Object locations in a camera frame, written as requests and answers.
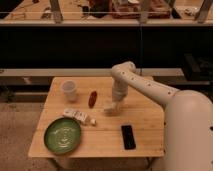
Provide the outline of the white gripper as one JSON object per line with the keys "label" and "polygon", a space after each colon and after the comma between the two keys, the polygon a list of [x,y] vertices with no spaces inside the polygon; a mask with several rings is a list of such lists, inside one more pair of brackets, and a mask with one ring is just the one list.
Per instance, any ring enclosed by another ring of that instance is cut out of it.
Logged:
{"label": "white gripper", "polygon": [[114,102],[121,102],[128,94],[128,85],[121,83],[114,83],[112,87],[112,100]]}

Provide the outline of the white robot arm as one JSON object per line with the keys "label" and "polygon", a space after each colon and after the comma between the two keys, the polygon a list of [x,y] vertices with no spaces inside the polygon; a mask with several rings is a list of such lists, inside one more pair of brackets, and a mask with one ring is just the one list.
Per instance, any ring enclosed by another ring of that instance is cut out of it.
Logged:
{"label": "white robot arm", "polygon": [[114,65],[112,99],[131,86],[164,110],[164,171],[213,171],[213,103],[194,90],[179,90],[136,74],[133,62]]}

